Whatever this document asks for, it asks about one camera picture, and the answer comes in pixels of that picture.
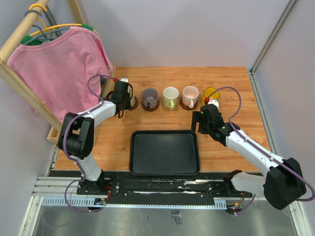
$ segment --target metal floor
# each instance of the metal floor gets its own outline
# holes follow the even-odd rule
[[[172,209],[105,208],[78,213],[65,206],[44,206],[33,235],[296,236],[297,232],[289,208],[279,211],[258,200],[237,217],[224,210],[184,209],[181,219],[172,217]]]

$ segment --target gray mug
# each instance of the gray mug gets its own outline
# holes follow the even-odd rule
[[[158,104],[158,91],[154,88],[146,88],[142,91],[142,103],[147,109],[152,109]]]

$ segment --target coaster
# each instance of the coaster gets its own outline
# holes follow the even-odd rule
[[[169,112],[173,112],[173,111],[175,111],[175,110],[177,110],[179,108],[179,101],[178,101],[178,99],[177,99],[177,103],[176,103],[176,105],[175,105],[173,110],[171,110],[170,108],[164,106],[163,99],[162,99],[161,103],[162,103],[163,109],[166,110],[166,111],[169,111]]]
[[[129,109],[129,111],[133,111],[133,110],[136,109],[136,108],[138,107],[138,105],[139,105],[139,100],[138,100],[138,98],[135,96],[134,99],[136,100],[136,102],[134,103],[133,107],[131,107],[131,108]]]
[[[196,102],[195,106],[194,106],[192,109],[189,108],[188,106],[186,106],[186,105],[183,103],[183,98],[182,98],[182,97],[181,97],[179,103],[180,103],[180,105],[181,105],[182,108],[184,108],[185,110],[188,110],[188,111],[194,110],[194,109],[196,109],[196,108],[198,107],[198,102]]]
[[[156,105],[156,107],[154,107],[154,108],[151,108],[151,109],[146,108],[146,107],[143,105],[143,102],[142,102],[142,101],[141,101],[141,107],[142,107],[145,111],[147,111],[147,112],[154,112],[154,111],[156,111],[156,110],[158,109],[158,107],[159,107],[159,99],[157,99],[157,105]]]

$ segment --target yellow hanger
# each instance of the yellow hanger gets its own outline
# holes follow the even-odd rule
[[[47,8],[44,7],[42,4],[39,4],[39,3],[34,3],[34,4],[32,4],[32,5],[29,7],[29,10],[31,10],[31,9],[32,9],[33,7],[35,7],[35,6],[39,6],[39,7],[43,8],[44,11],[47,11]]]
[[[37,21],[39,21],[39,22],[41,22],[41,23],[43,24],[44,28],[47,28],[47,26],[46,26],[45,22],[44,22],[42,19],[37,18],[36,20],[37,20]]]
[[[48,30],[51,30],[51,29],[55,29],[57,27],[62,27],[62,26],[82,26],[82,24],[75,24],[75,23],[70,23],[70,24],[61,24],[61,25],[55,25],[55,26],[50,26],[50,27],[47,27],[47,28],[44,28],[43,31],[48,31]],[[98,35],[100,36],[100,34],[95,30],[93,29],[93,31]],[[31,33],[30,36],[34,36],[36,34],[40,33],[40,30],[39,31],[36,31],[34,33]]]

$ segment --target white wall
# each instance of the white wall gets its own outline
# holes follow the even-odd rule
[[[33,0],[11,0],[0,7],[0,46],[33,3]],[[15,236],[21,227],[36,178],[47,171],[53,146],[46,140],[50,129],[48,122],[2,79],[0,107],[0,235]]]
[[[118,66],[251,67],[288,0],[81,0]]]
[[[280,155],[296,158],[315,187],[314,9],[313,0],[297,3],[256,76],[276,148]],[[315,201],[304,207],[315,234]]]

